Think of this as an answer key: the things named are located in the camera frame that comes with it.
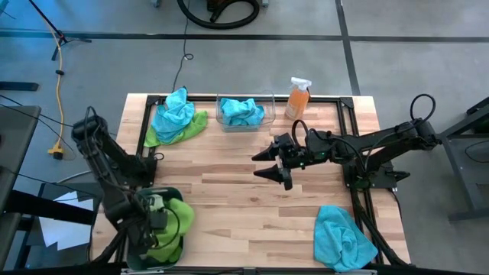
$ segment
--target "black hose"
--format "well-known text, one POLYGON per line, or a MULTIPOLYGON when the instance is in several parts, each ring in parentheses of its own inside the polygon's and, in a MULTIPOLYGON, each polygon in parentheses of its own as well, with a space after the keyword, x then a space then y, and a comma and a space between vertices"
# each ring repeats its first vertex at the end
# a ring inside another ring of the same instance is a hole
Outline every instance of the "black hose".
POLYGON ((231 30, 234 28, 239 28, 243 27, 246 24, 250 24, 257 16, 258 13, 260 12, 260 4, 258 4, 257 0, 228 0, 224 1, 221 3, 212 13, 212 17, 210 18, 210 22, 201 20, 197 18, 195 15, 193 15, 189 9, 185 6, 185 3, 183 0, 176 0, 178 3, 178 6, 180 7, 180 10, 182 10, 183 14, 191 20, 193 23, 199 25, 200 27, 208 28, 208 29, 213 29, 213 30, 231 30), (247 2, 250 3, 250 5, 253 6, 253 12, 246 18, 241 19, 236 22, 231 22, 231 23, 216 23, 215 21, 221 15, 221 13, 230 5, 234 4, 236 2, 247 2))

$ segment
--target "lime green cloth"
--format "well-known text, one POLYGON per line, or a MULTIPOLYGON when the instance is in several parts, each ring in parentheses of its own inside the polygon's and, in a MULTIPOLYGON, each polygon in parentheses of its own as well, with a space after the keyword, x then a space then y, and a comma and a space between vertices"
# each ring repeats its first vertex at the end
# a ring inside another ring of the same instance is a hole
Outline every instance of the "lime green cloth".
POLYGON ((176 220, 175 214, 168 211, 168 223, 164 230, 155 230, 156 237, 158 239, 158 245, 166 245, 177 233, 177 237, 171 241, 167 246, 162 248, 150 249, 147 251, 147 256, 153 259, 165 263, 170 261, 172 263, 176 262, 180 255, 182 254, 182 248, 179 246, 180 237, 184 236, 190 229, 195 213, 192 207, 190 207, 185 202, 178 199, 171 199, 165 206, 169 209, 175 211, 178 219, 180 220, 180 230, 176 232, 178 228, 178 222, 176 220))
POLYGON ((144 140, 145 147, 155 147, 159 145, 170 145, 176 142, 185 141, 189 138, 193 138, 200 133, 207 126, 207 111, 196 112, 192 118, 192 121, 179 133, 170 143, 164 143, 157 139, 156 131, 151 126, 146 132, 146 139, 144 140))

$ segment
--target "concrete floor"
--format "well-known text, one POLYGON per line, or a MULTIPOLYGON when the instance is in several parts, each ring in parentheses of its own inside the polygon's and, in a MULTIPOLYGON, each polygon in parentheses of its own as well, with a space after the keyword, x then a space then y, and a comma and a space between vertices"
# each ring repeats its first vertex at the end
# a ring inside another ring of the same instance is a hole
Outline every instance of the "concrete floor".
MULTIPOLYGON (((148 1, 37 1, 65 31, 182 34, 185 18, 174 0, 158 8, 148 1)), ((485 0, 344 0, 350 35, 488 36, 489 2, 485 0)), ((204 17, 205 2, 192 0, 204 17)), ((250 8, 231 6, 222 17, 232 20, 250 8)), ((42 30, 45 25, 27 0, 15 0, 0 16, 0 31, 42 30)), ((270 0, 270 7, 252 24, 233 31, 209 31, 189 24, 189 34, 340 35, 334 0, 270 0)), ((94 106, 117 131, 129 92, 169 92, 182 55, 181 40, 94 40, 63 48, 62 98, 68 123, 80 120, 94 106)), ((426 92, 437 100, 431 122, 445 130, 464 111, 487 96, 489 44, 352 43, 362 95, 375 98, 381 127, 409 119, 412 98, 426 92)), ((57 63, 50 61, 52 39, 0 38, 0 79, 40 83, 37 92, 2 92, 25 105, 40 105, 45 115, 59 118, 55 98, 57 63)), ((177 85, 191 92, 286 93, 291 76, 313 81, 317 95, 351 95, 341 41, 189 40, 177 85)), ((429 104, 420 102, 424 116, 429 104)), ((69 135, 65 134, 73 147, 69 135)), ((48 154, 56 140, 38 125, 22 173, 48 181, 87 170, 81 157, 56 161, 48 154)), ((463 211, 461 186, 441 147, 411 152, 394 161, 412 176, 399 187, 403 225, 412 262, 420 267, 487 273, 489 219, 450 224, 447 215, 463 211)), ((16 189, 37 193, 38 183, 19 178, 16 189)))

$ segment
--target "white paper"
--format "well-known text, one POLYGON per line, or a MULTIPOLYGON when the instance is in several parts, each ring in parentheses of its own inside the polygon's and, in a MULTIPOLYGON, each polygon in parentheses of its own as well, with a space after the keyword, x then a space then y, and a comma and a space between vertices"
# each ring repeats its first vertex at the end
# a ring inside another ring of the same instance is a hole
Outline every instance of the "white paper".
MULTIPOLYGON (((59 198, 56 198, 55 200, 59 201, 66 199, 71 200, 63 201, 61 203, 93 211, 93 199, 79 202, 76 192, 69 192, 59 198)), ((90 225, 82 225, 75 222, 64 222, 52 218, 42 217, 40 217, 39 220, 46 246, 50 246, 57 242, 58 251, 60 251, 90 242, 90 231, 92 230, 90 225)))
MULTIPOLYGON (((75 198, 76 198, 76 192, 69 192, 55 200, 74 199, 73 201, 76 201, 75 198)), ((43 238, 46 247, 51 246, 52 244, 57 242, 60 238, 59 229, 60 226, 63 224, 63 222, 55 220, 53 218, 45 218, 45 217, 39 217, 39 222, 40 222, 41 231, 43 232, 43 238)))

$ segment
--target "yellow cable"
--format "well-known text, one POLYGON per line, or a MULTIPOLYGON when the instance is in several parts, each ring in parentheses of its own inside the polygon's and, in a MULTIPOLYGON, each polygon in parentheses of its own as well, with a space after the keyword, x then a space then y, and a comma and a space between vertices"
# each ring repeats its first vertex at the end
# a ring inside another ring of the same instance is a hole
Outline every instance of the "yellow cable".
MULTIPOLYGON (((56 47, 58 48, 58 53, 60 53, 60 68, 59 70, 63 69, 63 54, 61 53, 61 46, 60 43, 58 43, 58 40, 56 39, 56 35, 54 34, 53 28, 47 23, 46 19, 43 18, 44 23, 46 24, 47 28, 53 35, 54 42, 56 43, 56 47)), ((61 137, 63 136, 63 129, 64 129, 64 114, 63 114, 63 106, 61 105, 61 98, 60 98, 60 82, 61 82, 61 75, 58 74, 58 80, 56 83, 56 99, 58 101, 58 109, 60 110, 60 117, 61 117, 61 123, 60 124, 60 136, 58 137, 57 142, 54 144, 53 149, 49 150, 50 154, 52 154, 54 151, 59 151, 59 149, 62 150, 61 148, 61 137)))

